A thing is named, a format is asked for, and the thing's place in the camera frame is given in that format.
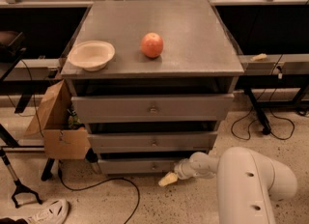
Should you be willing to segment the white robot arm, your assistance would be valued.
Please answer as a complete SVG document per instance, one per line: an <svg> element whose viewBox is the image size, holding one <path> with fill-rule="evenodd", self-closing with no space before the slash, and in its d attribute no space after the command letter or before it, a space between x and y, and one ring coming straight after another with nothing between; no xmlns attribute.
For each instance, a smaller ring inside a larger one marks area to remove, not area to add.
<svg viewBox="0 0 309 224"><path fill-rule="evenodd" d="M243 147L222 156L197 152L176 163L158 184L216 177L220 224L276 224L271 203L297 192L295 173L285 164Z"/></svg>

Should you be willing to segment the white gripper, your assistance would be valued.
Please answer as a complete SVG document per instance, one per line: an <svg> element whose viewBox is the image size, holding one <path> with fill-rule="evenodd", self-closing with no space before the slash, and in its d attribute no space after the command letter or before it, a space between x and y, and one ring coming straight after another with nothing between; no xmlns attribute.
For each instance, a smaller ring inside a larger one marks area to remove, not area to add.
<svg viewBox="0 0 309 224"><path fill-rule="evenodd" d="M159 182L158 185L164 187L178 180L187 180L196 176L196 170L192 168L192 163L188 158L182 159L175 164L174 172L167 173Z"/></svg>

